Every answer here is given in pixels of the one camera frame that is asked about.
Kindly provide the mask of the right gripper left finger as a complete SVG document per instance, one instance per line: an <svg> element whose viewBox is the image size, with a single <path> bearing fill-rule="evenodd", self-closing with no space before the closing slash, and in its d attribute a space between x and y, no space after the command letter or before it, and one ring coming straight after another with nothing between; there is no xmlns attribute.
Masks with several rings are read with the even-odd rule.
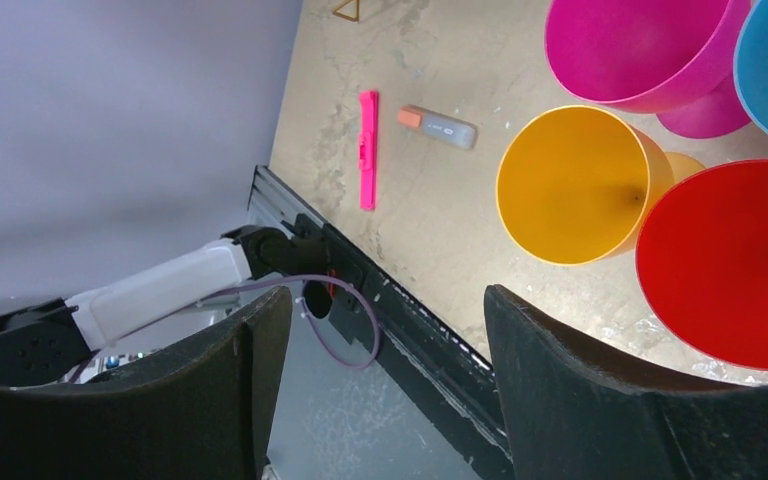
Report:
<svg viewBox="0 0 768 480"><path fill-rule="evenodd" d="M84 384L0 386L0 479L258 479L293 305L273 288Z"/></svg>

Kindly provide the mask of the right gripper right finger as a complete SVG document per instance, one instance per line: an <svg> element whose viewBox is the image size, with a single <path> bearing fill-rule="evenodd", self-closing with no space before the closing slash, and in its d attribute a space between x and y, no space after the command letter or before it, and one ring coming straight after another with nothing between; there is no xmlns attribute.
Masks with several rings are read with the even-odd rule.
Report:
<svg viewBox="0 0 768 480"><path fill-rule="evenodd" d="M519 479L768 479L768 385L640 359L501 285L484 316Z"/></svg>

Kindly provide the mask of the red plastic wine glass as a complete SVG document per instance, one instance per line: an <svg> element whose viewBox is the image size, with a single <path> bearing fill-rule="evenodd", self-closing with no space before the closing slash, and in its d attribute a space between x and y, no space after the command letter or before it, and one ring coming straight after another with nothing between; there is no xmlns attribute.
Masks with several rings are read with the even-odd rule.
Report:
<svg viewBox="0 0 768 480"><path fill-rule="evenodd" d="M656 317L694 349L768 370L768 159L673 187L641 230L636 271Z"/></svg>

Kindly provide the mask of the yellow plastic wine glass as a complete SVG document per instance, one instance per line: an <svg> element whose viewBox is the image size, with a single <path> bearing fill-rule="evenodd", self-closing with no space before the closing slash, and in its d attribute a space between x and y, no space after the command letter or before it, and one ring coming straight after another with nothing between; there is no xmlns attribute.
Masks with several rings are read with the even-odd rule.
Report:
<svg viewBox="0 0 768 480"><path fill-rule="evenodd" d="M585 265L633 250L654 205L704 168L607 110L561 106L508 146L496 206L509 237L532 257Z"/></svg>

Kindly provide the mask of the magenta plastic wine glass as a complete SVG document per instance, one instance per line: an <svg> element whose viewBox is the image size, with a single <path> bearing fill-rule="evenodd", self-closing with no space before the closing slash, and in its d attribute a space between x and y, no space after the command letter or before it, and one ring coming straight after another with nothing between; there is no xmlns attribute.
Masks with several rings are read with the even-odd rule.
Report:
<svg viewBox="0 0 768 480"><path fill-rule="evenodd" d="M733 77L748 1L555 0L545 53L582 100L653 114L670 132L715 138L749 124Z"/></svg>

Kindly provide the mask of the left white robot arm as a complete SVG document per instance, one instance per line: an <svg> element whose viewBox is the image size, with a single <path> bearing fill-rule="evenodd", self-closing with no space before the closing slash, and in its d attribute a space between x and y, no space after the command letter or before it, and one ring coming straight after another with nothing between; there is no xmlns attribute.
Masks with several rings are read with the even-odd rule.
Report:
<svg viewBox="0 0 768 480"><path fill-rule="evenodd" d="M246 225L107 286L0 315L0 386L50 384L117 341L264 276L322 274L324 239Z"/></svg>

